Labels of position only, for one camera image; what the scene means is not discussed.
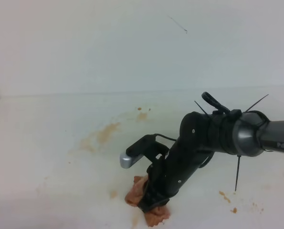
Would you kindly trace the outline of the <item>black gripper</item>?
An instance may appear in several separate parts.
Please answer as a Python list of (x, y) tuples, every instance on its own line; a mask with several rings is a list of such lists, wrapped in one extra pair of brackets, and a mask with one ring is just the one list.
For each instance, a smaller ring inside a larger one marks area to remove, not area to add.
[(191, 175), (206, 160), (210, 160), (214, 151), (209, 147), (208, 132), (217, 124), (215, 114), (192, 112), (185, 115), (180, 124), (179, 137), (169, 152), (147, 169), (148, 181), (138, 202), (140, 210), (147, 213), (165, 206)]

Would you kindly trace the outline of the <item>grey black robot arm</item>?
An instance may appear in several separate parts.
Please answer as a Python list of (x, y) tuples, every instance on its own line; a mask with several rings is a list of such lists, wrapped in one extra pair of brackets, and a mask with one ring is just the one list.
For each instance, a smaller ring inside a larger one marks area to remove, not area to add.
[(127, 150), (129, 155), (143, 155), (151, 161), (138, 207), (149, 212), (166, 205), (216, 152), (255, 157), (265, 150), (284, 153), (284, 121), (270, 121), (259, 111), (189, 113), (182, 119), (172, 147), (146, 135)]

